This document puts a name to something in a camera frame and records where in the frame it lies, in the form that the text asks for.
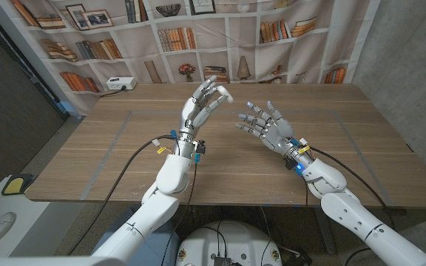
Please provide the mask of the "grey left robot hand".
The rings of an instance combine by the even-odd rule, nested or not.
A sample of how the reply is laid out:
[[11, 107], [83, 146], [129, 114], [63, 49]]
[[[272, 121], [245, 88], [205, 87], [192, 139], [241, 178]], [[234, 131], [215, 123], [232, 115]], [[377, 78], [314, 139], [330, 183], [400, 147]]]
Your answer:
[[228, 90], [215, 81], [213, 75], [204, 81], [186, 100], [180, 114], [178, 141], [175, 153], [190, 159], [194, 150], [194, 139], [200, 127], [208, 120], [212, 112], [224, 102], [233, 103], [234, 98]]

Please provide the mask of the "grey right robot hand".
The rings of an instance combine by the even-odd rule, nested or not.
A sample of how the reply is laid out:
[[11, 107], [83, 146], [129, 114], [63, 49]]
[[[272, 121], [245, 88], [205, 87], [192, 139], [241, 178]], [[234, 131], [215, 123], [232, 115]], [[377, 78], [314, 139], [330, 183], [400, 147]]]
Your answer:
[[254, 135], [268, 149], [282, 155], [285, 167], [289, 170], [294, 169], [299, 175], [302, 175], [314, 160], [305, 151], [300, 153], [300, 149], [304, 148], [304, 145], [300, 145], [293, 138], [294, 130], [291, 124], [272, 105], [271, 101], [267, 103], [269, 112], [252, 102], [248, 102], [246, 105], [256, 112], [257, 116], [239, 114], [238, 118], [246, 125], [237, 123], [235, 126]]

